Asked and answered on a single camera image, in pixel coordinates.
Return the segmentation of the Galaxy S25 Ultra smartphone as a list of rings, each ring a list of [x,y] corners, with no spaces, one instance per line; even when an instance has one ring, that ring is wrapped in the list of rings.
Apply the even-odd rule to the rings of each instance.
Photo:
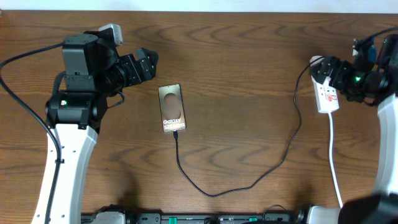
[[[158,88],[162,129],[165,133],[187,128],[180,84]]]

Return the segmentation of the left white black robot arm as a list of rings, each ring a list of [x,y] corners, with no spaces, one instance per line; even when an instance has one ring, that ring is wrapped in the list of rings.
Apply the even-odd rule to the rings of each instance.
[[[45,105],[48,134],[44,178],[33,223],[79,223],[85,179],[107,99],[155,77],[157,52],[120,56],[120,27],[109,24],[65,39],[65,71]]]

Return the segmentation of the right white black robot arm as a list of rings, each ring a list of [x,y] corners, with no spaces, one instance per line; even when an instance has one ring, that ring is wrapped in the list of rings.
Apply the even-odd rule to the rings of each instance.
[[[314,56],[307,67],[320,93],[317,100],[334,103],[334,91],[348,101],[377,107],[380,150],[376,182],[371,195],[337,208],[312,205],[301,210],[297,223],[397,223],[397,34],[396,27],[353,42],[353,62],[335,56]]]

